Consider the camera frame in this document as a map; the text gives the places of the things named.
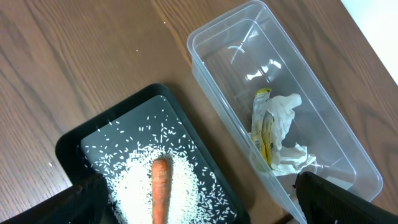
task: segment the carrot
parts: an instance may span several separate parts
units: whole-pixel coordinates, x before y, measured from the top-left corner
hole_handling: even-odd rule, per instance
[[[152,224],[166,224],[170,201],[170,172],[165,159],[152,164]]]

